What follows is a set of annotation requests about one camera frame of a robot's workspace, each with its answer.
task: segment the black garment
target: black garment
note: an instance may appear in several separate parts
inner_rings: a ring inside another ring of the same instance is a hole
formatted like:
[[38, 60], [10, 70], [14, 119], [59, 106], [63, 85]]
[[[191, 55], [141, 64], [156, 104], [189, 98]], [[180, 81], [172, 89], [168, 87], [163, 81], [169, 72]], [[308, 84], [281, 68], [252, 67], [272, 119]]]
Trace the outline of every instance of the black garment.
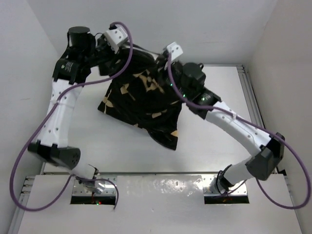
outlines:
[[[128, 50], [120, 53], [113, 63], [117, 66], [115, 71], [124, 65], [128, 53]], [[162, 76], [160, 66], [161, 62], [155, 61], [149, 54], [134, 50], [129, 67], [112, 80], [98, 110], [146, 129], [156, 142], [176, 150], [177, 120], [182, 102], [172, 87], [159, 79]]]

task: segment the black cylindrical actuator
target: black cylindrical actuator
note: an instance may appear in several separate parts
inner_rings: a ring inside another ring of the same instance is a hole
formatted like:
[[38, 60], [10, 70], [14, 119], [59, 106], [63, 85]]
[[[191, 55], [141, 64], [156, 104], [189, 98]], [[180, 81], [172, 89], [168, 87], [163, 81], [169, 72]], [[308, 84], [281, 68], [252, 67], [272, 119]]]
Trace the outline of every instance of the black cylindrical actuator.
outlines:
[[83, 26], [71, 27], [68, 30], [73, 47], [87, 49], [90, 45], [90, 28]]

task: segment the cable clip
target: cable clip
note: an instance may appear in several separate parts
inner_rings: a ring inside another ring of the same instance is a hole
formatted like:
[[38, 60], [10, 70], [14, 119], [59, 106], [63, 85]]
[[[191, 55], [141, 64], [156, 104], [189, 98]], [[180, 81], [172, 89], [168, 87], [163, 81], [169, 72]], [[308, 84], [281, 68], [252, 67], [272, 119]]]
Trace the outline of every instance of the cable clip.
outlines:
[[237, 117], [237, 113], [233, 113], [233, 115], [232, 115], [232, 121], [236, 120], [236, 117]]
[[56, 99], [56, 100], [51, 100], [50, 102], [51, 102], [52, 104], [54, 104], [54, 105], [55, 105], [55, 104], [60, 104], [60, 100], [57, 100], [57, 99]]
[[167, 45], [164, 48], [164, 52], [166, 52], [166, 54], [168, 54], [168, 55], [171, 54], [171, 63], [178, 61], [180, 56], [183, 54], [183, 50], [182, 50], [181, 46], [178, 45], [176, 42], [173, 42], [173, 43]]

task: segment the white table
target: white table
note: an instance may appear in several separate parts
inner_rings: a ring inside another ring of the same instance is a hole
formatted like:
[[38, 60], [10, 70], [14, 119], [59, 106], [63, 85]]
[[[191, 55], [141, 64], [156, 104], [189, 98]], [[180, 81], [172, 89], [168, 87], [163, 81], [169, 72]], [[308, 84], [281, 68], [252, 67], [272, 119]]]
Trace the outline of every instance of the white table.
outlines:
[[[36, 176], [27, 206], [40, 207], [53, 200], [67, 178]], [[272, 175], [263, 184], [273, 199], [292, 205], [283, 175]], [[118, 176], [117, 186], [120, 200], [113, 211], [108, 205], [69, 204], [71, 182], [52, 207], [25, 212], [18, 234], [301, 233], [295, 212], [272, 205], [254, 179], [247, 182], [250, 203], [232, 205], [205, 205], [200, 176]]]
[[[246, 80], [236, 67], [206, 66], [205, 85], [238, 114], [257, 120]], [[89, 80], [99, 79], [96, 71]], [[248, 157], [247, 151], [214, 125], [183, 107], [178, 121], [177, 150], [154, 142], [144, 130], [117, 121], [97, 110], [108, 84], [85, 87], [79, 96], [69, 134], [71, 146], [101, 172], [117, 176], [120, 200], [115, 211], [108, 205], [70, 204], [73, 180], [52, 207], [37, 213], [17, 209], [14, 234], [300, 234], [292, 210], [270, 203], [254, 179], [246, 183], [249, 204], [205, 205], [200, 175], [217, 172]], [[31, 191], [20, 199], [28, 207], [40, 207], [55, 198], [68, 175], [45, 165], [46, 175], [36, 176]], [[174, 175], [126, 175], [127, 173]], [[263, 183], [276, 201], [292, 205], [283, 175], [271, 175]]]
[[[236, 67], [205, 66], [205, 86], [219, 95], [239, 115], [250, 120]], [[93, 70], [88, 81], [101, 77]], [[178, 120], [178, 146], [168, 150], [142, 129], [97, 110], [109, 83], [84, 87], [76, 103], [69, 145], [79, 147], [81, 159], [101, 172], [217, 172], [247, 158], [248, 152], [216, 126], [183, 105]], [[45, 173], [63, 171], [45, 165]]]

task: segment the white wall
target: white wall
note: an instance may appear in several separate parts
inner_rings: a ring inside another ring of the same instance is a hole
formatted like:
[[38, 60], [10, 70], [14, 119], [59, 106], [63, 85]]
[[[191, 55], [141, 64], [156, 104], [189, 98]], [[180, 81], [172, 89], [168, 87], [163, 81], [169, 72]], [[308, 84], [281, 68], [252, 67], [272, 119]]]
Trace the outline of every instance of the white wall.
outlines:
[[129, 26], [135, 43], [161, 51], [177, 41], [184, 60], [245, 63], [255, 49], [276, 0], [28, 0], [59, 54], [69, 27], [92, 33], [109, 23]]
[[[0, 1], [0, 234], [7, 232], [15, 209], [9, 194], [13, 163], [39, 122], [51, 94], [56, 50], [26, 0]], [[19, 196], [26, 175], [41, 163], [25, 154], [15, 179]]]
[[[279, 0], [250, 63], [250, 75], [266, 127], [280, 131], [312, 176], [312, 1]], [[305, 178], [287, 151], [283, 163], [294, 201], [306, 193]], [[305, 233], [312, 233], [312, 202], [299, 210]]]

